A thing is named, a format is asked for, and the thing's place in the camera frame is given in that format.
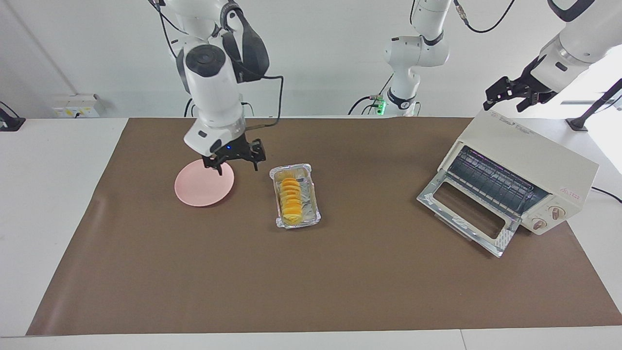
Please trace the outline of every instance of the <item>table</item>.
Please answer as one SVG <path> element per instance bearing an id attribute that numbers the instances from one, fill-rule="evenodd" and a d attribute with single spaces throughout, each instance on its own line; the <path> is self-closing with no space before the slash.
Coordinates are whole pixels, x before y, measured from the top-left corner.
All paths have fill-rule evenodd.
<path id="1" fill-rule="evenodd" d="M 0 336 L 23 336 L 52 279 L 127 119 L 29 120 L 0 135 Z M 521 120 L 525 126 L 600 164 L 595 186 L 622 193 L 622 175 L 588 134 L 562 120 Z M 622 207 L 593 192 L 569 220 L 618 309 L 622 308 Z M 622 326 L 406 332 L 154 334 L 1 338 L 0 348 L 618 348 Z"/>

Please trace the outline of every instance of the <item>brown mat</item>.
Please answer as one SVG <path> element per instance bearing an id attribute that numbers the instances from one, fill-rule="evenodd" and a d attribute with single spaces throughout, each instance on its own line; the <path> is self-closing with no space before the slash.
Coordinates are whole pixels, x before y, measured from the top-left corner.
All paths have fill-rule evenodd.
<path id="1" fill-rule="evenodd" d="M 173 191 L 192 120 L 130 120 L 27 334 L 622 324 L 567 224 L 498 259 L 415 200 L 469 121 L 283 120 L 249 132 L 260 171 L 231 162 L 233 192 L 197 209 Z M 323 219 L 285 231 L 268 172 L 295 163 Z"/>

